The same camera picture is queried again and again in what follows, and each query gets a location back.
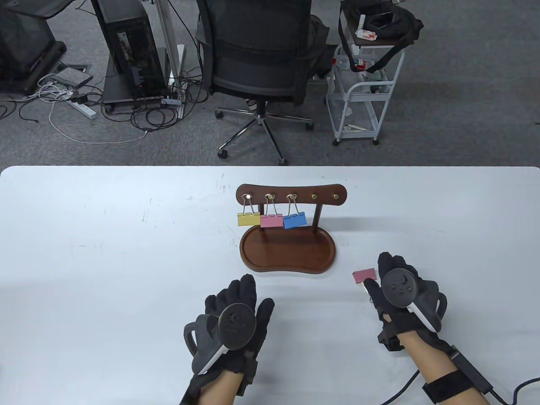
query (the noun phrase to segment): metal pole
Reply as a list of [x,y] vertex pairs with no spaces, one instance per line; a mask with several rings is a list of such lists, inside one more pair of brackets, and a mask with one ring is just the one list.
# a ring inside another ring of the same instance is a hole
[[176,44],[176,38],[174,36],[174,28],[172,25],[171,9],[168,0],[156,0],[156,6],[158,7],[158,16],[161,29],[163,30],[163,36],[165,37],[165,46],[167,48],[167,54],[169,61],[171,62],[171,70],[173,72],[174,85],[178,92],[178,97],[181,97],[181,66],[178,56],[178,48]]

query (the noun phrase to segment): wooden post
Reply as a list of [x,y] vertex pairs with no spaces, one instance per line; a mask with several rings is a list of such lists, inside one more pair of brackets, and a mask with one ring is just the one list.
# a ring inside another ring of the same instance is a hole
[[321,211],[322,211],[322,204],[317,204],[315,207],[315,215],[313,216],[313,233],[317,232],[317,228],[319,228],[319,218],[321,218]]

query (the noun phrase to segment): yellow binder clip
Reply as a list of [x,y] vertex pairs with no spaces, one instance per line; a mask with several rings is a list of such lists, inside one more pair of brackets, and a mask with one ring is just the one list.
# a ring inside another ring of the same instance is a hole
[[[244,201],[244,209],[242,213],[238,213],[238,226],[253,226],[261,225],[261,213],[255,212],[253,209],[253,203],[251,202],[251,194],[243,194],[242,200]],[[246,200],[249,201],[251,212],[246,214]]]

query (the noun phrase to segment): computer tower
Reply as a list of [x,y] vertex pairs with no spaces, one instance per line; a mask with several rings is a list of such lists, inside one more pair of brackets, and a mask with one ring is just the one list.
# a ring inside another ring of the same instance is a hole
[[167,94],[170,68],[162,66],[141,0],[97,0],[98,20],[117,72],[134,100]]
[[46,21],[0,8],[0,91],[32,94],[65,51]]

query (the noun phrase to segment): binder clip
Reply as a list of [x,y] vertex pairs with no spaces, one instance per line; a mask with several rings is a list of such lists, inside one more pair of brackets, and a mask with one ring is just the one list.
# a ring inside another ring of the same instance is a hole
[[[242,213],[238,213],[238,226],[252,226],[252,225],[261,225],[261,213],[255,212],[253,209],[253,204],[251,203],[251,194],[243,194],[242,200],[244,200],[244,209]],[[251,212],[246,214],[246,200],[249,201],[249,206],[251,207]]]
[[[298,207],[296,206],[296,194],[289,194],[287,199],[289,200],[289,214],[286,217],[283,217],[283,227],[285,229],[296,228],[299,226],[307,225],[306,213],[298,212]],[[294,203],[294,208],[296,208],[296,214],[291,215],[291,200]]]
[[[261,228],[282,228],[283,227],[283,214],[278,214],[278,210],[275,209],[275,200],[273,194],[266,194],[266,215],[261,215]],[[272,202],[274,205],[274,214],[268,215],[268,205]]]

